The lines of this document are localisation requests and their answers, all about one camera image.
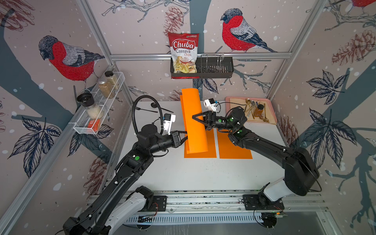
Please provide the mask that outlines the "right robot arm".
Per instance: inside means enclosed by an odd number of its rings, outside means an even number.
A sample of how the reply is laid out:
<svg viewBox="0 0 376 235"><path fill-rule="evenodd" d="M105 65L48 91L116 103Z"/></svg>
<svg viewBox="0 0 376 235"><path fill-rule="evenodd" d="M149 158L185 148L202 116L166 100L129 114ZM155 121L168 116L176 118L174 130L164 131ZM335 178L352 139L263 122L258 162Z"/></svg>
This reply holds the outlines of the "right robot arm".
<svg viewBox="0 0 376 235"><path fill-rule="evenodd" d="M258 203L262 206L271 205L290 194L305 196L319 178L318 169L306 149L276 144L247 129L244 127L247 117L239 106L224 117L206 111L193 115L192 119L205 125L208 130L227 130L232 144L255 151L285 170L283 178L268 183L258 193Z"/></svg>

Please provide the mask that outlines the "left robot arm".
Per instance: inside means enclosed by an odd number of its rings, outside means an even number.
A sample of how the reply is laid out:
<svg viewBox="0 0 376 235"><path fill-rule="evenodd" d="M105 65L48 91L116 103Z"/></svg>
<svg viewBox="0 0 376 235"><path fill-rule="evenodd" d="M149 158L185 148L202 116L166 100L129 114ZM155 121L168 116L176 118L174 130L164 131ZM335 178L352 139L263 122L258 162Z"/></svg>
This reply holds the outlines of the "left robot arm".
<svg viewBox="0 0 376 235"><path fill-rule="evenodd" d="M144 174L154 160L154 154L178 148L188 139L183 131L163 135L153 124L137 133L137 142L115 168L115 176L94 203L79 217L70 217L63 225L67 235L112 235L133 214L152 207L154 193L145 186L138 187L119 204L129 188Z"/></svg>

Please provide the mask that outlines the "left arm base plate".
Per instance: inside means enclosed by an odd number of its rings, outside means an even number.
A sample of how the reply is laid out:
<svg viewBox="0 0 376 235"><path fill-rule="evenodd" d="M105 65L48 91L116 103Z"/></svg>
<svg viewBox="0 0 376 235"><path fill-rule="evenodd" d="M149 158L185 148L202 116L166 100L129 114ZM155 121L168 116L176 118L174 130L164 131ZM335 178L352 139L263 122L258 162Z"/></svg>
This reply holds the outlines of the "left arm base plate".
<svg viewBox="0 0 376 235"><path fill-rule="evenodd" d="M143 211L146 212L165 212L167 205L167 196L165 195L155 195L150 199L146 200L146 204Z"/></svg>

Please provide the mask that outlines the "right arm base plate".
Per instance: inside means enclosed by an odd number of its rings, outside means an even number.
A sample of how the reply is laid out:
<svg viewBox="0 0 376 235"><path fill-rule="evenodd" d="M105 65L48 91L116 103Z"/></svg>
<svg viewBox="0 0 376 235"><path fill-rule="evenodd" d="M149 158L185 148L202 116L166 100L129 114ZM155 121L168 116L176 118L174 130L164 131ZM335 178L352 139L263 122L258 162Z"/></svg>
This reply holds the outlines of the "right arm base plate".
<svg viewBox="0 0 376 235"><path fill-rule="evenodd" d="M283 211L285 209L281 199L273 202L265 196L258 194L244 194L241 201L244 204L246 211Z"/></svg>

